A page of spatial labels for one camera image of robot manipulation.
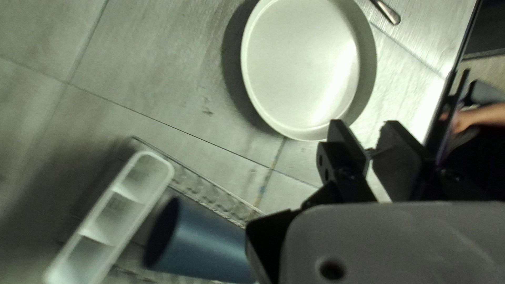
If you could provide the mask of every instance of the gray tile floor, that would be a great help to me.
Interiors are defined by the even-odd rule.
[[[2,284],[41,283],[62,225],[130,135],[265,212],[315,191],[315,144],[266,126],[243,87],[239,31],[254,4],[0,0]]]

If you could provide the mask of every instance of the grout line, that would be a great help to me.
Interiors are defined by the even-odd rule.
[[[275,166],[277,165],[277,161],[279,160],[279,157],[280,157],[280,154],[281,154],[281,152],[282,152],[282,149],[284,148],[284,145],[286,144],[287,137],[284,137],[284,138],[282,139],[281,145],[279,146],[279,149],[277,150],[277,154],[275,155],[274,161],[272,162],[272,165],[271,165],[270,167],[268,167],[267,165],[264,165],[264,164],[262,164],[262,163],[259,163],[259,162],[255,161],[255,160],[252,160],[252,159],[250,159],[250,158],[248,158],[248,157],[245,157],[245,156],[243,156],[243,155],[241,155],[241,154],[235,153],[235,152],[233,152],[233,151],[231,151],[231,150],[229,150],[229,149],[226,149],[226,148],[224,148],[224,147],[222,147],[222,146],[219,146],[219,145],[217,145],[217,144],[214,144],[214,143],[212,143],[212,142],[209,142],[209,141],[207,141],[207,140],[205,140],[205,139],[202,139],[202,138],[200,138],[200,137],[198,137],[198,136],[195,136],[195,135],[193,135],[193,134],[191,134],[191,133],[188,133],[188,132],[186,132],[186,131],[184,131],[184,130],[181,130],[181,129],[177,128],[177,127],[174,127],[174,126],[172,126],[172,125],[169,125],[169,124],[167,124],[167,123],[165,123],[165,122],[163,122],[163,121],[160,121],[160,120],[158,120],[158,119],[152,118],[152,117],[150,117],[150,116],[148,116],[148,115],[145,115],[145,114],[143,114],[143,113],[141,113],[141,112],[138,112],[138,111],[136,111],[136,110],[134,110],[134,109],[131,109],[131,108],[125,107],[125,106],[123,106],[123,105],[121,105],[121,104],[118,104],[118,103],[116,103],[116,102],[114,102],[114,101],[111,101],[111,100],[109,100],[109,99],[106,99],[106,98],[104,98],[104,97],[102,97],[102,96],[100,96],[100,95],[98,95],[98,94],[95,94],[95,93],[93,93],[93,92],[90,92],[90,91],[88,91],[88,90],[85,90],[85,89],[83,89],[83,88],[81,88],[81,87],[79,87],[79,86],[76,86],[76,85],[73,85],[73,84],[68,84],[68,85],[69,85],[69,86],[72,86],[72,87],[74,87],[74,88],[76,88],[76,89],[79,89],[79,90],[81,90],[81,91],[84,91],[84,92],[86,92],[86,93],[89,93],[89,94],[91,94],[91,95],[93,95],[93,96],[95,96],[95,97],[98,97],[98,98],[100,98],[100,99],[102,99],[102,100],[104,100],[104,101],[107,101],[107,102],[109,102],[109,103],[113,103],[113,104],[115,104],[115,105],[117,105],[117,106],[119,106],[119,107],[125,108],[125,109],[127,109],[127,110],[129,110],[129,111],[132,111],[132,112],[134,112],[134,113],[140,114],[140,115],[142,115],[142,116],[144,116],[144,117],[147,117],[147,118],[149,118],[149,119],[152,119],[152,120],[154,120],[154,121],[156,121],[156,122],[159,122],[159,123],[161,123],[161,124],[163,124],[163,125],[166,125],[166,126],[168,126],[168,127],[174,128],[174,129],[176,129],[176,130],[178,130],[178,131],[181,131],[181,132],[183,132],[183,133],[185,133],[185,134],[188,134],[188,135],[190,135],[190,136],[193,136],[193,137],[195,137],[195,138],[197,138],[197,139],[200,139],[200,140],[202,140],[202,141],[204,141],[204,142],[207,142],[207,143],[209,143],[209,144],[211,144],[211,145],[214,145],[214,146],[216,146],[216,147],[218,147],[218,148],[221,148],[221,149],[223,149],[223,150],[226,150],[226,151],[228,151],[228,152],[230,152],[230,153],[232,153],[232,154],[235,154],[235,155],[237,155],[237,156],[239,156],[239,157],[241,157],[241,158],[244,158],[244,159],[246,159],[246,160],[248,160],[248,161],[251,161],[251,162],[253,162],[253,163],[255,163],[255,164],[258,164],[258,165],[260,165],[260,166],[262,166],[262,167],[268,168],[268,169],[269,169],[269,172],[267,173],[267,176],[265,177],[265,181],[264,181],[264,183],[263,183],[262,187],[260,188],[260,194],[261,194],[261,196],[263,196],[263,193],[265,193],[266,186],[267,186],[267,184],[268,184],[268,180],[270,179],[270,176],[272,175],[272,172],[273,172],[273,171],[275,171],[275,172],[277,172],[277,173],[280,173],[280,174],[282,174],[282,175],[285,175],[285,176],[287,176],[287,177],[290,177],[290,178],[292,178],[292,179],[294,179],[294,180],[297,180],[297,181],[299,181],[299,182],[301,182],[301,183],[304,183],[304,184],[310,185],[310,186],[312,186],[312,187],[314,187],[314,188],[319,188],[318,186],[315,186],[315,185],[313,185],[313,184],[311,184],[311,183],[308,183],[308,182],[306,182],[306,181],[303,181],[303,180],[301,180],[301,179],[298,179],[298,178],[296,178],[296,177],[294,177],[294,176],[291,176],[291,175],[289,175],[289,174],[286,174],[286,173],[280,172],[280,171],[278,171],[278,170],[275,170]]]
[[[294,180],[296,180],[296,181],[299,181],[299,182],[301,182],[301,183],[304,183],[304,184],[306,184],[306,185],[312,186],[313,188],[319,188],[319,187],[320,187],[320,186],[315,186],[315,185],[313,185],[312,183],[306,182],[306,181],[301,180],[301,179],[299,179],[299,178],[296,178],[296,177],[294,177],[294,176],[290,176],[289,174],[286,174],[286,173],[280,172],[280,171],[278,171],[278,170],[273,170],[273,171],[274,171],[274,172],[276,172],[276,173],[280,173],[280,174],[282,174],[282,175],[285,175],[285,176],[287,176],[287,177],[290,177],[290,178],[292,178],[292,179],[294,179]]]
[[[51,79],[54,79],[54,80],[56,80],[56,81],[58,81],[58,82],[60,82],[60,83],[63,83],[63,84],[68,84],[68,82],[63,81],[62,79],[58,79],[58,78],[56,78],[56,77],[54,77],[54,76],[52,76],[52,75],[49,75],[49,74],[44,73],[44,72],[42,72],[42,71],[40,71],[40,70],[37,70],[37,69],[35,69],[35,68],[31,67],[31,66],[28,66],[28,65],[26,65],[26,64],[24,64],[24,63],[21,63],[21,62],[19,62],[19,61],[17,61],[17,60],[14,60],[14,59],[8,58],[8,57],[6,57],[5,55],[0,54],[0,58],[1,58],[1,59],[3,59],[3,60],[5,60],[5,61],[9,61],[9,62],[14,63],[14,64],[16,64],[16,65],[19,65],[19,66],[21,66],[21,67],[23,67],[23,68],[26,68],[26,69],[28,69],[28,70],[30,70],[30,71],[35,72],[35,73],[38,73],[38,74],[42,74],[42,75],[44,75],[44,76],[47,76],[47,77],[49,77],[49,78],[51,78]]]
[[[275,166],[277,165],[277,161],[279,161],[279,157],[281,155],[282,149],[284,149],[284,145],[286,144],[287,137],[284,137],[282,139],[281,145],[279,146],[279,149],[277,150],[277,154],[275,155],[274,161],[272,162],[272,166],[268,168],[268,173],[265,176],[265,180],[263,181],[263,184],[260,187],[260,193],[258,194],[258,197],[252,204],[254,207],[258,208],[260,205],[261,199],[263,198],[263,195],[265,194],[265,191],[267,189],[268,182],[270,181],[270,177],[272,176],[272,173],[274,172]]]
[[[104,4],[102,5],[102,8],[100,9],[100,13],[98,14],[98,17],[96,18],[96,20],[93,24],[91,32],[89,33],[88,38],[86,39],[86,42],[82,46],[79,55],[77,56],[76,60],[74,61],[72,70],[69,72],[69,75],[68,75],[68,83],[69,84],[70,84],[70,82],[72,82],[72,79],[74,78],[75,74],[77,73],[77,68],[79,67],[82,59],[84,58],[84,53],[86,52],[86,49],[88,48],[89,43],[91,42],[91,38],[93,37],[94,32],[96,31],[96,28],[98,27],[98,23],[100,22],[100,19],[104,15],[104,11],[105,11],[105,8],[108,3],[109,3],[109,0],[104,0]]]
[[[394,37],[392,37],[391,35],[389,35],[386,31],[384,31],[383,29],[381,29],[379,26],[377,26],[375,23],[371,22],[371,21],[368,21],[368,23],[370,25],[372,25],[373,27],[375,27],[377,30],[379,30],[382,34],[384,34],[385,36],[387,36],[389,39],[391,39],[394,43],[396,43],[399,47],[401,47],[403,50],[405,50],[408,54],[410,54],[412,57],[414,57],[415,59],[417,59],[419,62],[421,62],[426,68],[430,69],[433,73],[435,73],[436,75],[438,75],[440,78],[442,79],[447,79],[446,76],[444,76],[439,70],[436,70],[435,67],[431,66],[430,64],[426,63],[421,57],[419,57],[418,55],[416,55],[412,50],[410,50],[408,47],[406,47],[405,45],[403,45],[401,42],[398,42]]]
[[[252,159],[250,159],[250,158],[248,158],[248,157],[245,157],[245,156],[243,156],[243,155],[241,155],[241,154],[237,154],[237,153],[235,153],[235,152],[233,152],[233,151],[230,151],[230,150],[228,150],[228,149],[226,149],[226,148],[224,148],[224,147],[222,147],[222,146],[219,146],[219,145],[217,145],[217,144],[214,144],[214,143],[212,143],[212,142],[209,142],[209,141],[207,141],[207,140],[204,140],[204,139],[202,139],[202,138],[200,138],[200,137],[198,137],[198,136],[195,136],[195,135],[193,135],[193,134],[191,134],[191,133],[188,133],[188,132],[186,132],[186,131],[184,131],[184,130],[181,130],[181,129],[177,128],[177,127],[174,127],[174,126],[172,126],[172,125],[169,125],[169,124],[167,124],[167,123],[165,123],[165,122],[163,122],[163,121],[160,121],[160,120],[158,120],[158,119],[152,118],[152,117],[150,117],[150,116],[148,116],[148,115],[145,115],[145,114],[143,114],[143,113],[141,113],[141,112],[138,112],[138,111],[136,111],[136,110],[134,110],[134,109],[130,109],[130,108],[128,108],[128,107],[125,107],[125,106],[123,106],[123,105],[121,105],[121,104],[118,104],[118,103],[116,103],[116,102],[114,102],[114,101],[111,101],[111,100],[109,100],[109,99],[106,99],[106,98],[104,98],[104,97],[102,97],[102,96],[100,96],[100,95],[98,95],[98,94],[95,94],[95,93],[93,93],[93,92],[90,92],[90,91],[88,91],[88,90],[85,90],[85,89],[83,89],[83,88],[81,88],[81,87],[79,87],[79,86],[76,86],[76,85],[73,85],[73,84],[68,84],[68,85],[69,85],[69,86],[72,86],[72,87],[74,87],[74,88],[76,88],[76,89],[79,89],[79,90],[81,90],[81,91],[84,91],[84,92],[86,92],[86,93],[89,93],[89,94],[91,94],[91,95],[93,95],[93,96],[95,96],[95,97],[98,97],[98,98],[102,99],[102,100],[105,100],[105,101],[107,101],[107,102],[109,102],[109,103],[113,103],[113,104],[115,104],[115,105],[117,105],[117,106],[120,106],[120,107],[122,107],[122,108],[125,108],[125,109],[127,109],[127,110],[130,110],[130,111],[132,111],[132,112],[134,112],[134,113],[137,113],[137,114],[140,114],[140,115],[145,116],[145,117],[147,117],[147,118],[150,118],[150,119],[152,119],[152,120],[154,120],[154,121],[156,121],[156,122],[159,122],[159,123],[161,123],[161,124],[163,124],[163,125],[166,125],[166,126],[168,126],[168,127],[172,127],[172,128],[174,128],[174,129],[176,129],[176,130],[179,130],[179,131],[181,131],[181,132],[183,132],[183,133],[186,133],[186,134],[188,134],[188,135],[190,135],[190,136],[193,136],[193,137],[195,137],[195,138],[198,138],[198,139],[200,139],[200,140],[202,140],[202,141],[204,141],[204,142],[207,142],[207,143],[209,143],[209,144],[212,144],[212,145],[214,145],[214,146],[216,146],[216,147],[218,147],[218,148],[221,148],[221,149],[223,149],[223,150],[226,150],[226,151],[228,151],[228,152],[230,152],[230,153],[232,153],[232,154],[235,154],[235,155],[237,155],[237,156],[239,156],[239,157],[242,157],[242,158],[244,158],[244,159],[246,159],[246,160],[249,160],[249,161],[251,161],[251,162],[254,162],[254,163],[256,163],[256,164],[258,164],[258,165],[260,165],[260,166],[263,166],[263,167],[268,168],[268,166],[266,166],[266,165],[264,165],[264,164],[262,164],[262,163],[259,163],[259,162],[257,162],[257,161],[254,161],[254,160],[252,160]]]

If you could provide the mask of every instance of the human arm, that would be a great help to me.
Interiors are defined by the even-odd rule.
[[[470,125],[505,126],[505,103],[461,111],[456,113],[453,120],[453,132],[460,133]]]

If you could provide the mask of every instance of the white plastic tray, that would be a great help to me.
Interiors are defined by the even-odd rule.
[[[135,153],[51,263],[45,283],[100,283],[173,176],[164,158]]]

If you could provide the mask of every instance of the white plate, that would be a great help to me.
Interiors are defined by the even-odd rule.
[[[296,140],[352,123],[375,82],[370,25],[353,0],[260,0],[241,47],[245,87],[261,117]]]

